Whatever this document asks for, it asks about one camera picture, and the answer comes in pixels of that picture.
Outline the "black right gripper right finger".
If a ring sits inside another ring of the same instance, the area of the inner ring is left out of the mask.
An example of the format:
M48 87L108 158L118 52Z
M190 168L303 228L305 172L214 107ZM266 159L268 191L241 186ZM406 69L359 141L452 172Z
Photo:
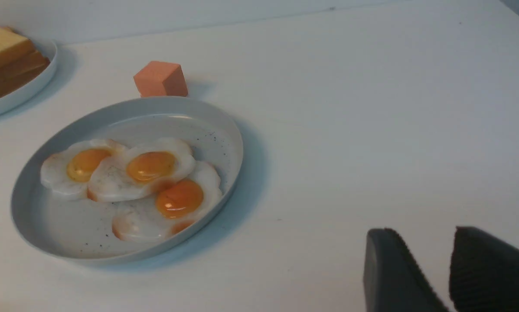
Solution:
M476 227L457 227L448 292L458 312L519 312L519 249Z

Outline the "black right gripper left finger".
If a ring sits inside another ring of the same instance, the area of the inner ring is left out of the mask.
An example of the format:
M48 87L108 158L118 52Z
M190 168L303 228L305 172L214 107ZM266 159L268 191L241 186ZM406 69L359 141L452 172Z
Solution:
M448 312L394 229L368 231L363 289L367 312Z

